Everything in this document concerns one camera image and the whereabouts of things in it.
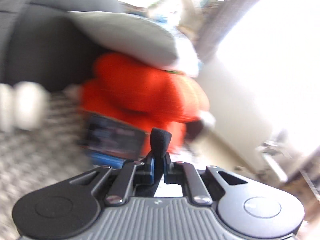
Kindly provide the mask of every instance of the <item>gray round button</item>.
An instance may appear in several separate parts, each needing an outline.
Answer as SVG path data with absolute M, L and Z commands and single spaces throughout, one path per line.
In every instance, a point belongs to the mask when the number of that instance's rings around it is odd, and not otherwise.
M 42 199 L 35 208 L 42 217 L 59 218 L 71 212 L 73 203 L 65 197 L 47 197 Z
M 280 213 L 281 205 L 272 199 L 253 197 L 244 203 L 244 210 L 257 218 L 271 218 Z

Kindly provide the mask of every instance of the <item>curtain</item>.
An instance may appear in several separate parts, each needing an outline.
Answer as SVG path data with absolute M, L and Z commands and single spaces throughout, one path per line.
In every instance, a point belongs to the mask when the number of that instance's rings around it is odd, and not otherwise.
M 218 44 L 244 16 L 244 14 L 259 0 L 226 0 L 218 12 L 208 17 L 207 22 L 199 32 L 196 51 L 199 58 L 206 62 L 216 51 Z

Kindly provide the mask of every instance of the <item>gray rug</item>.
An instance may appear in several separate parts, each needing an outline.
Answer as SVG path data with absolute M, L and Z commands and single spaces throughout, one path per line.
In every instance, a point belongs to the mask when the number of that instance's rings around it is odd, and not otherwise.
M 0 240 L 19 238 L 11 211 L 20 197 L 93 168 L 77 145 L 84 132 L 76 105 L 59 93 L 52 95 L 41 129 L 0 133 Z M 172 160 L 196 163 L 195 155 L 186 148 Z M 164 182 L 156 192 L 157 196 L 181 194 L 180 186 Z

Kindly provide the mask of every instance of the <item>black foam sensor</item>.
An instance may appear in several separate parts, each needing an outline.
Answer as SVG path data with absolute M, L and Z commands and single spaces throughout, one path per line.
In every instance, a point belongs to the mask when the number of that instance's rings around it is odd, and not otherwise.
M 136 188 L 136 196 L 153 197 L 163 174 L 163 158 L 167 152 L 171 141 L 172 134 L 168 131 L 153 128 L 150 134 L 151 151 L 148 156 L 152 155 L 155 160 L 154 183 L 153 185 L 141 185 Z

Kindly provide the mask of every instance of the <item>black lever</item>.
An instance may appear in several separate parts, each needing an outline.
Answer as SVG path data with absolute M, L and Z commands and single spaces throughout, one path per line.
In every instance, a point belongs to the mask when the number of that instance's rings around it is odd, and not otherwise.
M 143 165 L 144 162 L 139 161 L 125 163 L 105 197 L 107 206 L 120 206 L 127 202 L 133 191 L 135 171 L 138 166 Z
M 190 201 L 198 206 L 211 206 L 212 198 L 196 168 L 191 163 L 181 161 L 175 162 L 174 166 L 184 173 L 185 191 L 189 193 Z
M 100 168 L 97 168 L 95 170 L 89 171 L 88 173 L 84 173 L 81 175 L 78 175 L 74 178 L 71 178 L 69 180 L 69 184 L 71 185 L 86 185 L 86 189 L 91 192 L 91 195 L 94 197 L 97 196 L 98 192 L 101 190 L 103 185 L 105 184 L 106 180 L 110 176 L 112 171 L 111 166 L 101 166 Z M 93 177 L 92 181 L 86 184 L 87 178 Z

